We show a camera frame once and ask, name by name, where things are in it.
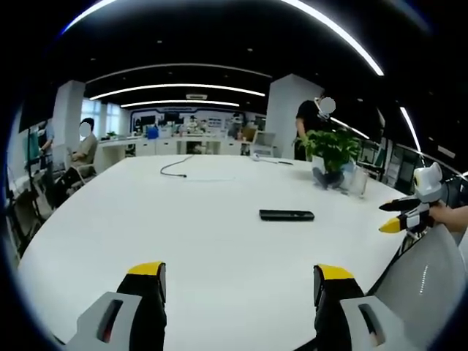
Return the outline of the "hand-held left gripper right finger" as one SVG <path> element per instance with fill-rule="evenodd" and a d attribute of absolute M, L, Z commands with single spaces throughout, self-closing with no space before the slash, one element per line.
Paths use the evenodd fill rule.
<path fill-rule="evenodd" d="M 316 350 L 400 350 L 403 322 L 378 297 L 365 295 L 347 270 L 314 266 Z"/>

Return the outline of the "person's right hand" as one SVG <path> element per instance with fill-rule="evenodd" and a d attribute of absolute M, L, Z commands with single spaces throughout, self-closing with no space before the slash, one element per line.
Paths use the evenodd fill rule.
<path fill-rule="evenodd" d="M 465 233 L 468 224 L 468 207 L 450 208 L 444 203 L 430 207 L 430 216 L 435 222 L 444 224 L 451 233 Z"/>

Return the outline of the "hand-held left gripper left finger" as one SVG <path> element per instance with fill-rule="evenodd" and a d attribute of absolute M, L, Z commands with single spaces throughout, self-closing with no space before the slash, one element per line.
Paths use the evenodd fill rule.
<path fill-rule="evenodd" d="M 65 350 L 163 350 L 167 315 L 162 261 L 129 269 L 115 292 L 98 298 L 77 321 Z"/>

